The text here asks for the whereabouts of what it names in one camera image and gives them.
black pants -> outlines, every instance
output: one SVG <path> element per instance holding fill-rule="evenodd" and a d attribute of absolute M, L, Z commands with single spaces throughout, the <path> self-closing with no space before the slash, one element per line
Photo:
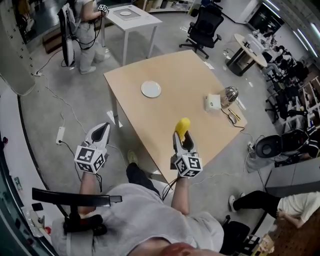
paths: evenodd
<path fill-rule="evenodd" d="M 233 208 L 236 211 L 240 209 L 263 209 L 276 219 L 280 199 L 280 197 L 262 191 L 254 191 L 234 201 Z"/>
<path fill-rule="evenodd" d="M 156 192 L 160 197 L 160 193 L 155 188 L 152 181 L 148 179 L 144 171 L 141 170 L 136 163 L 132 162 L 128 165 L 128 167 L 126 168 L 126 176 L 128 177 L 129 183 L 137 184 L 149 190 L 152 190 Z"/>

concrete floor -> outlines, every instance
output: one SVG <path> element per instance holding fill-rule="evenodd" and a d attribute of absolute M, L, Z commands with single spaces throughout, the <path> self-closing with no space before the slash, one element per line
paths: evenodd
<path fill-rule="evenodd" d="M 163 24 L 159 27 L 155 36 L 153 56 L 187 50 L 187 48 L 179 48 L 178 45 L 185 41 L 189 23 L 196 19 L 183 13 L 159 13 L 156 16 L 163 21 Z M 139 33 L 131 32 L 129 34 L 128 64 L 145 59 L 151 32 L 150 29 L 143 29 Z M 229 55 L 232 56 L 232 51 L 236 52 L 239 48 L 238 43 L 233 40 L 233 34 L 245 35 L 250 32 L 249 29 L 225 18 L 216 32 L 221 35 L 222 41 L 219 41 L 213 49 L 205 49 L 210 55 L 209 59 L 205 60 L 201 53 L 198 55 L 214 67 L 212 72 L 225 87 L 235 86 L 238 88 L 239 100 L 245 108 L 243 114 L 247 119 L 244 132 L 251 134 L 254 140 L 260 135 L 276 134 L 276 129 L 264 110 L 268 85 L 258 66 L 254 65 L 243 77 L 234 75 L 226 68 L 224 50 L 229 48 Z M 103 73 L 120 66 L 123 34 L 116 26 L 106 28 L 105 34 L 107 37 L 106 46 L 112 56 L 104 63 L 97 64 L 96 72 L 80 75 L 77 68 L 61 67 L 62 52 L 54 56 L 43 69 L 43 74 L 50 82 L 50 88 L 73 106 L 77 118 L 86 131 L 99 123 L 111 121 L 107 116 L 107 111 L 111 110 L 111 103 Z M 78 60 L 79 46 L 75 43 L 74 48 L 76 60 Z M 32 53 L 32 57 L 34 67 L 41 67 L 50 56 L 45 53 L 42 46 L 39 46 Z M 63 125 L 60 111 L 65 118 L 63 140 L 70 145 L 73 151 L 83 141 L 85 133 L 75 120 L 71 108 L 52 97 L 51 92 L 45 88 L 45 86 L 48 86 L 46 78 L 39 77 L 36 79 L 35 89 L 29 95 L 21 98 L 22 112 L 31 147 L 49 188 L 53 191 L 77 193 L 80 182 L 75 172 L 73 156 L 66 146 L 56 145 L 55 143 L 58 128 Z M 147 171 L 155 171 L 156 166 L 124 113 L 120 111 L 119 117 L 123 127 L 120 131 L 116 131 L 112 124 L 111 128 L 113 129 L 109 143 L 121 149 L 125 158 L 128 149 L 135 150 L 141 167 Z M 250 228 L 256 226 L 263 213 L 261 210 L 241 210 L 238 213 L 230 213 L 228 209 L 230 194 L 237 196 L 241 192 L 250 193 L 254 190 L 263 189 L 257 171 L 244 172 L 245 158 L 248 153 L 247 143 L 249 141 L 251 141 L 250 136 L 239 133 L 204 167 L 201 175 L 190 180 L 194 184 L 214 174 L 229 173 L 235 175 L 218 175 L 208 178 L 202 183 L 191 185 L 191 212 L 208 211 L 219 221 L 223 221 L 225 216 L 230 214 L 232 220 L 247 224 Z M 108 152 L 110 157 L 105 167 L 99 171 L 103 178 L 104 193 L 113 186 L 128 182 L 122 156 L 114 148 L 109 148 Z M 270 170 L 271 166 L 260 170 L 264 183 Z"/>

round table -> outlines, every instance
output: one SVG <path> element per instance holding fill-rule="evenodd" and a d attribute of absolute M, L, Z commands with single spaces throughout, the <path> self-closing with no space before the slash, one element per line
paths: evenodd
<path fill-rule="evenodd" d="M 227 60 L 227 67 L 234 73 L 235 75 L 242 77 L 242 75 L 252 67 L 253 64 L 258 63 L 262 67 L 267 66 L 267 61 L 265 57 L 260 53 L 256 55 L 253 53 L 248 47 L 245 47 L 244 39 L 245 37 L 240 34 L 234 34 L 235 40 L 240 45 L 240 49 L 233 55 L 230 60 Z M 244 69 L 239 66 L 239 60 L 244 56 L 249 56 L 252 60 Z"/>

shoe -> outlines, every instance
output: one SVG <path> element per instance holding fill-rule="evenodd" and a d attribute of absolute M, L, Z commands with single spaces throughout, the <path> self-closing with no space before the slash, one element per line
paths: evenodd
<path fill-rule="evenodd" d="M 128 151 L 127 159 L 128 159 L 129 164 L 136 163 L 136 165 L 138 165 L 138 157 L 133 150 Z"/>
<path fill-rule="evenodd" d="M 230 197 L 229 197 L 229 206 L 230 206 L 231 211 L 234 212 L 234 213 L 237 212 L 235 210 L 235 208 L 234 208 L 234 202 L 235 201 L 236 201 L 235 196 L 234 195 L 230 195 Z"/>
<path fill-rule="evenodd" d="M 95 67 L 95 66 L 91 66 L 88 71 L 81 71 L 81 70 L 80 70 L 80 74 L 81 74 L 81 75 L 85 75 L 85 74 L 92 73 L 92 72 L 94 72 L 94 71 L 96 71 L 96 67 Z"/>
<path fill-rule="evenodd" d="M 98 60 L 98 59 L 94 59 L 94 62 L 95 63 L 100 63 L 100 62 L 104 62 L 105 60 L 109 59 L 110 58 L 110 54 L 109 53 L 106 53 L 104 55 L 104 58 L 102 60 Z"/>

ceiling light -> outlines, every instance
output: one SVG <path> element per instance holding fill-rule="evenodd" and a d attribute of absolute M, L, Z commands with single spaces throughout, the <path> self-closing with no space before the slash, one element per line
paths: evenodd
<path fill-rule="evenodd" d="M 304 42 L 302 42 L 301 38 L 297 35 L 297 33 L 296 33 L 295 31 L 293 31 L 293 33 L 294 33 L 295 36 L 299 39 L 299 41 L 300 41 L 301 44 L 304 46 L 304 48 L 305 48 L 307 51 L 309 51 L 308 48 L 306 47 L 306 45 L 304 44 Z"/>
<path fill-rule="evenodd" d="M 281 17 L 274 11 L 274 10 L 272 10 L 268 5 L 266 5 L 264 2 L 263 2 L 263 4 L 271 11 L 271 12 L 273 12 L 279 19 L 281 19 Z"/>
<path fill-rule="evenodd" d="M 276 7 L 273 2 L 271 2 L 269 0 L 265 0 L 265 1 L 268 2 L 270 5 L 272 5 L 277 11 L 280 11 L 280 9 L 278 7 Z"/>
<path fill-rule="evenodd" d="M 313 28 L 314 32 L 316 33 L 316 35 L 319 37 L 320 39 L 320 32 L 317 29 L 316 25 L 314 23 L 311 23 L 311 27 Z"/>
<path fill-rule="evenodd" d="M 304 34 L 302 34 L 302 32 L 300 31 L 300 29 L 298 29 L 298 32 L 300 33 L 300 35 L 303 37 L 304 41 L 307 43 L 307 45 L 309 46 L 309 48 L 311 49 L 312 53 L 314 54 L 314 56 L 318 57 L 318 55 L 316 54 L 315 49 L 313 49 L 313 47 L 311 46 L 311 44 L 309 43 L 309 41 L 307 40 L 307 38 L 305 37 Z"/>

